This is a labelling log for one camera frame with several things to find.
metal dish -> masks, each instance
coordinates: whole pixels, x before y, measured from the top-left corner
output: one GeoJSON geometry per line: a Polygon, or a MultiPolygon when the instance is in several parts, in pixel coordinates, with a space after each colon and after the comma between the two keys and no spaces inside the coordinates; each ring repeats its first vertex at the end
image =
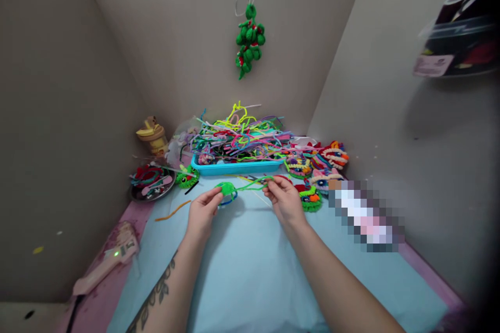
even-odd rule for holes
{"type": "Polygon", "coordinates": [[[170,192],[170,190],[172,190],[173,186],[176,184],[177,173],[173,172],[173,171],[168,171],[168,173],[169,173],[169,175],[172,176],[172,183],[170,183],[169,185],[166,185],[165,190],[162,193],[157,194],[157,193],[153,192],[151,194],[151,197],[149,199],[146,199],[146,197],[142,196],[142,194],[141,194],[142,188],[138,188],[138,187],[130,185],[129,198],[136,203],[148,203],[150,201],[155,201],[155,200],[158,200],[158,199],[164,197],[166,194],[168,194],[170,192]]]}

hanging green ornament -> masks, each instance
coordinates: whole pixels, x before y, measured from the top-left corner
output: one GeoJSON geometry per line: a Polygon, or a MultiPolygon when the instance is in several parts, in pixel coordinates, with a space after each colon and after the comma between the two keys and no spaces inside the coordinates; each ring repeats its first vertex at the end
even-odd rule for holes
{"type": "Polygon", "coordinates": [[[245,73],[249,73],[252,69],[252,60],[258,61],[262,57],[262,52],[259,46],[264,45],[266,37],[264,36],[264,26],[262,23],[255,24],[255,16],[257,10],[255,5],[248,4],[246,6],[245,16],[247,21],[240,23],[238,27],[241,29],[236,37],[236,44],[241,46],[240,51],[236,55],[236,66],[240,69],[240,78],[243,78],[245,73]]]}

human hand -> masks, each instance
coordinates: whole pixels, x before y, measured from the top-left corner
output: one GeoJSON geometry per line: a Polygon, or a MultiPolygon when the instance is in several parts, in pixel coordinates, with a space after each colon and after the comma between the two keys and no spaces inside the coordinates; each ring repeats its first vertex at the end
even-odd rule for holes
{"type": "Polygon", "coordinates": [[[217,214],[217,208],[224,197],[220,191],[221,188],[216,187],[191,202],[186,237],[205,242],[208,240],[212,219],[217,214]]]}
{"type": "Polygon", "coordinates": [[[263,189],[264,195],[271,201],[274,213],[281,225],[290,227],[307,225],[297,189],[287,179],[278,176],[266,182],[268,185],[263,189]]]}

sticker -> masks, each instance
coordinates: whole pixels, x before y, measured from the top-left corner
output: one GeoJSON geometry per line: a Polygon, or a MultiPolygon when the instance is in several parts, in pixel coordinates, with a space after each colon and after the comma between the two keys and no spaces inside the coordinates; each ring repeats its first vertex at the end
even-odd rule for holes
{"type": "Polygon", "coordinates": [[[39,254],[43,251],[43,246],[37,247],[33,250],[33,255],[39,254]]]}
{"type": "Polygon", "coordinates": [[[442,76],[446,73],[454,58],[454,55],[420,55],[413,68],[413,74],[430,77],[442,76]]]}

light blue paper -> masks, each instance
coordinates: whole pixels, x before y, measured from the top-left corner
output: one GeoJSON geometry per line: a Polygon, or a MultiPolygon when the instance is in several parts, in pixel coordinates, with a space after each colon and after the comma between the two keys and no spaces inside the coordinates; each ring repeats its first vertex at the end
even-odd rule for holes
{"type": "MultiPolygon", "coordinates": [[[[169,220],[154,219],[222,181],[236,187],[248,184],[236,177],[202,177],[188,195],[176,187],[155,204],[140,243],[141,277],[129,274],[108,333],[126,331],[164,272],[184,236],[189,205],[169,220]]],[[[261,198],[268,202],[261,191],[241,191],[214,218],[194,290],[189,332],[329,331],[293,248],[261,198]]],[[[444,302],[398,253],[362,252],[326,199],[318,212],[306,216],[325,244],[407,332],[427,332],[446,313],[444,302]]]]}

